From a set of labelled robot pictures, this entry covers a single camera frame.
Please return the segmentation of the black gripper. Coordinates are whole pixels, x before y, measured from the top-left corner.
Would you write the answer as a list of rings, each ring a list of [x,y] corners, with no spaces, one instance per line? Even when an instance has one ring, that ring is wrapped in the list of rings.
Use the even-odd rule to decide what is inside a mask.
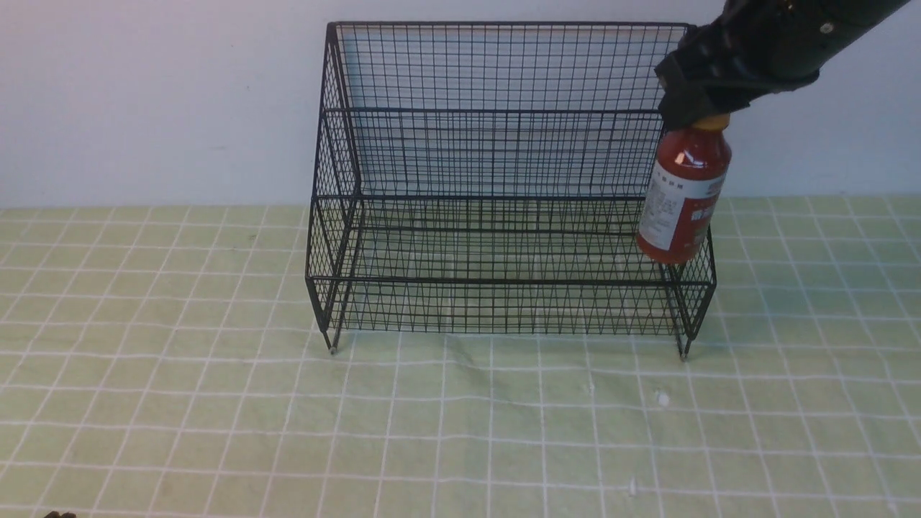
[[[655,67],[665,128],[733,114],[815,82],[828,59],[820,48],[824,16],[820,1],[727,1],[717,19],[692,27]]]

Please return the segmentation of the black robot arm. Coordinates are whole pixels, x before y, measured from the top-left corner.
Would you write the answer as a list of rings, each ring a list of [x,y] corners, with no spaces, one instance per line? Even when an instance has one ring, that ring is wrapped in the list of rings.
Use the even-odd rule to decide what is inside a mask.
[[[733,114],[756,99],[796,91],[902,1],[727,1],[693,26],[655,67],[668,131]]]

